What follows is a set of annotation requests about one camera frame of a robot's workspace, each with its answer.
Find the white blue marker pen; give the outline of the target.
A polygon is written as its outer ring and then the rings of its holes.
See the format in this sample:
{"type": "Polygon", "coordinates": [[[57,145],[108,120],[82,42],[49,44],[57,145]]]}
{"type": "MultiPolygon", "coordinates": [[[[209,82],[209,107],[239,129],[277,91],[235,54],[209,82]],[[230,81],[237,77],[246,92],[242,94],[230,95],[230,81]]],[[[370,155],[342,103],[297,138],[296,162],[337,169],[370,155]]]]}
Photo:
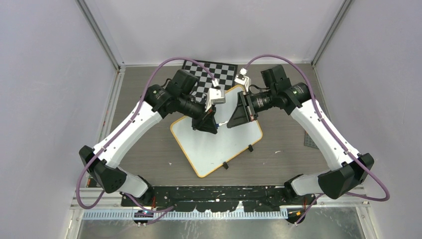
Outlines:
{"type": "Polygon", "coordinates": [[[228,121],[224,121],[224,122],[217,123],[215,126],[216,126],[217,128],[219,128],[219,127],[221,127],[221,126],[223,126],[223,125],[225,125],[225,124],[227,124],[227,123],[228,123],[228,121]]]}

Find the yellow framed whiteboard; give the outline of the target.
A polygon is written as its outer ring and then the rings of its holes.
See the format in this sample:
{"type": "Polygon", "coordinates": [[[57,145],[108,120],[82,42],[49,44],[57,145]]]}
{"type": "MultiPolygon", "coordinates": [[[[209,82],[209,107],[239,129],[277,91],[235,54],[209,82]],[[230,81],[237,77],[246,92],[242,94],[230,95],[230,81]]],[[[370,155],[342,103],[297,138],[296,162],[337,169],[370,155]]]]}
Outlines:
{"type": "Polygon", "coordinates": [[[225,93],[226,103],[216,105],[215,120],[222,123],[217,134],[193,130],[192,119],[182,117],[170,126],[170,131],[183,151],[196,175],[208,176],[225,163],[249,149],[263,137],[258,121],[228,128],[228,121],[237,104],[237,93],[243,92],[235,86],[225,93]]]}

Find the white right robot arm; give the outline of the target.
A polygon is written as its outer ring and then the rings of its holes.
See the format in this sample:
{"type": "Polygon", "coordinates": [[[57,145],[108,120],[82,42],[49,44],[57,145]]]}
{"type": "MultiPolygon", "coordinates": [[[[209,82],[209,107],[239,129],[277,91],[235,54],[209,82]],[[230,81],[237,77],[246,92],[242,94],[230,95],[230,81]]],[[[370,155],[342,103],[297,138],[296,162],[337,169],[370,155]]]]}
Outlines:
{"type": "Polygon", "coordinates": [[[338,199],[361,184],[367,177],[362,165],[370,169],[374,159],[369,153],[360,154],[349,146],[343,149],[346,140],[338,133],[322,111],[319,102],[313,101],[313,93],[303,83],[291,84],[282,65],[261,71],[265,88],[258,93],[250,92],[250,78],[242,68],[235,82],[243,85],[245,91],[237,94],[236,108],[227,123],[233,128],[257,120],[259,112],[270,108],[284,110],[297,121],[312,138],[323,154],[329,170],[311,175],[300,174],[284,184],[284,198],[290,204],[297,204],[304,195],[319,193],[331,199],[338,199]]]}

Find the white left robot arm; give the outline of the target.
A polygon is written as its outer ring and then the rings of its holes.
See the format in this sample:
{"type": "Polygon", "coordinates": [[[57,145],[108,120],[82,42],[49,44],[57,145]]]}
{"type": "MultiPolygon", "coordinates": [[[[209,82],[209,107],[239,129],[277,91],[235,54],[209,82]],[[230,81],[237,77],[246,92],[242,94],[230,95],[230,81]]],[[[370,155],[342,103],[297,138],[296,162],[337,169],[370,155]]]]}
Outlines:
{"type": "Polygon", "coordinates": [[[88,164],[88,173],[106,193],[130,194],[135,202],[147,206],[152,202],[151,185],[119,167],[126,153],[155,124],[174,112],[192,119],[193,130],[217,134],[215,107],[198,103],[191,91],[198,77],[178,70],[165,86],[152,85],[142,95],[133,111],[114,131],[94,147],[83,146],[79,155],[88,164]]]}

